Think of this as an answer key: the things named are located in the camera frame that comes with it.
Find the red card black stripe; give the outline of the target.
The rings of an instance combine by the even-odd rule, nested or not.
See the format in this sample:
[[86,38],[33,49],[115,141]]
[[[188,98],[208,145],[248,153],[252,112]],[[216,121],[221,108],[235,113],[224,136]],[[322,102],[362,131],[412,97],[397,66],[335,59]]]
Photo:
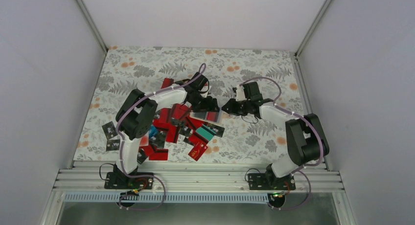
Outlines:
[[220,112],[207,112],[206,120],[211,122],[219,122]]

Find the beige leather card holder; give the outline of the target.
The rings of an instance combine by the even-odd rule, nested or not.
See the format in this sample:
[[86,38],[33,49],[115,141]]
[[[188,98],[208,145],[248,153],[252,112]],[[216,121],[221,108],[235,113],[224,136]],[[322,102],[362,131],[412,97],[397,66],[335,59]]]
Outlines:
[[[219,111],[219,112],[220,112],[220,121],[219,122],[212,122],[212,123],[221,123],[223,112],[222,111]],[[207,115],[207,112],[192,112],[190,114],[190,117],[195,118],[195,119],[199,119],[199,120],[203,120],[203,121],[207,121],[206,120],[206,115]]]

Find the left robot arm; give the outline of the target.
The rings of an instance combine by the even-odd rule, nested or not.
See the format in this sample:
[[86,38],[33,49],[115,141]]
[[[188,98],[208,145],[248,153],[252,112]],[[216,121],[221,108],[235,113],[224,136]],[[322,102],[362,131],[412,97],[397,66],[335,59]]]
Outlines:
[[217,100],[204,96],[208,79],[197,72],[187,82],[177,81],[158,91],[144,93],[134,89],[127,96],[116,115],[116,131],[121,137],[119,159],[113,169],[116,181],[123,188],[136,183],[138,169],[137,154],[141,138],[150,130],[157,111],[170,105],[190,103],[193,109],[203,112],[218,112]]

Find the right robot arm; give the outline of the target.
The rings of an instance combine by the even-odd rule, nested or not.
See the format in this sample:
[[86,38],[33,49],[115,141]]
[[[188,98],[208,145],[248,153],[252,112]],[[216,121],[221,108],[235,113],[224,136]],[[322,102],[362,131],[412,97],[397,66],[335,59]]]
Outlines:
[[319,165],[329,153],[329,145],[316,114],[300,115],[278,106],[271,98],[263,98],[257,82],[239,85],[232,91],[234,97],[222,107],[224,112],[235,116],[252,114],[285,130],[288,154],[266,168],[265,183],[270,189],[283,185],[285,176],[306,166]]

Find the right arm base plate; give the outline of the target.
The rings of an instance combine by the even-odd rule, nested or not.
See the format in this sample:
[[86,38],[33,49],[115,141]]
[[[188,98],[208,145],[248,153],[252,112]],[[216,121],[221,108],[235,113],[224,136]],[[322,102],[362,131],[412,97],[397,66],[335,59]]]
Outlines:
[[282,178],[267,176],[265,173],[249,173],[247,180],[250,190],[295,190],[296,184],[293,175]]

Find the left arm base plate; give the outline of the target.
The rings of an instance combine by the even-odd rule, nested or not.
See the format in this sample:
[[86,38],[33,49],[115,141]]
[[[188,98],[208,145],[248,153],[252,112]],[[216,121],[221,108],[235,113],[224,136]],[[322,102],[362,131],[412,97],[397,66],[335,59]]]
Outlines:
[[152,189],[154,182],[153,173],[143,173],[138,172],[138,178],[129,178],[124,174],[117,175],[114,172],[109,172],[106,176],[106,181],[104,184],[105,189],[123,189],[123,190],[133,190],[133,189]]

